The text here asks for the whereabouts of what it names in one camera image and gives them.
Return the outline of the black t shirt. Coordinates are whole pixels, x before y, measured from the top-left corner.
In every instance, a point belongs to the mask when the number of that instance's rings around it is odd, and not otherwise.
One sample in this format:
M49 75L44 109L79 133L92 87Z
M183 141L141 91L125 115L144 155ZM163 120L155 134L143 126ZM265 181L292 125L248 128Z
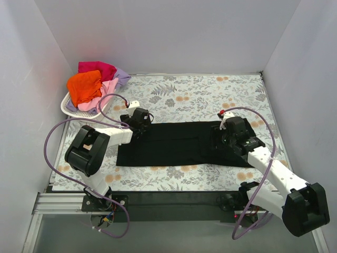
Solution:
M236 155L224 143L222 150L211 150L210 132L219 121L158 123L118 148L117 166L160 167L213 164L229 167L244 167L248 155Z

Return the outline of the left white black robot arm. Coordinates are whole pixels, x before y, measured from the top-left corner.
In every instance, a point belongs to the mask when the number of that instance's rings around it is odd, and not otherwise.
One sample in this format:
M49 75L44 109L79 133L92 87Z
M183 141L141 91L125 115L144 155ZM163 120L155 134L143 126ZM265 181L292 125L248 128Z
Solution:
M95 129L85 125L67 149L65 161L81 176L86 184L85 194L99 210L108 210L112 204L111 188L100 171L107 147L129 144L140 137L150 129L152 117L148 110L138 107L121 115L122 122L130 126L127 129L121 126Z

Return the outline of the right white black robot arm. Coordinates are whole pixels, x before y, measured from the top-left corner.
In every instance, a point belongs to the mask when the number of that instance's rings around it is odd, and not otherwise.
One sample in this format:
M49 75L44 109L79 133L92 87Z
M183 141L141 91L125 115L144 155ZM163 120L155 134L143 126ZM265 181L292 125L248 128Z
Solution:
M296 237L330 222L326 193L319 183L308 183L273 158L247 119L224 111L218 116L222 121L212 128L212 147L241 167L246 163L259 170L277 189L271 192L262 182L241 183L238 202L243 209L257 206L268 211Z

